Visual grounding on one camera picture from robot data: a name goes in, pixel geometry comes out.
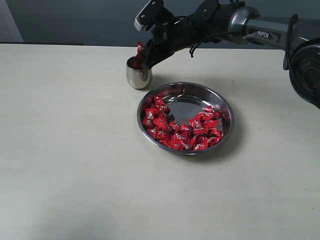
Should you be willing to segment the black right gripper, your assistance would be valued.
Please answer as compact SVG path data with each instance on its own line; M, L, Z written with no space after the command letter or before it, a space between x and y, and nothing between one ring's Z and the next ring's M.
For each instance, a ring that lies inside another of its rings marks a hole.
M162 28L152 30L152 38L144 47L144 59L141 67L152 69L158 63L171 57L174 53L198 42L198 31L192 24L190 16Z

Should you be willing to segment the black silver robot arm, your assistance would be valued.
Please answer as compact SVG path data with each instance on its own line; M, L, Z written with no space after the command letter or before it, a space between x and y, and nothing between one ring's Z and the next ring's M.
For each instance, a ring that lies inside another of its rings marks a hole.
M174 16L163 1L151 0L135 17L134 27L152 32L141 52L141 65L147 70L185 48L193 55L207 42L283 50L283 69L295 92L308 103L320 105L320 22L316 19L264 17L239 0L228 4L205 0L194 13L182 17Z

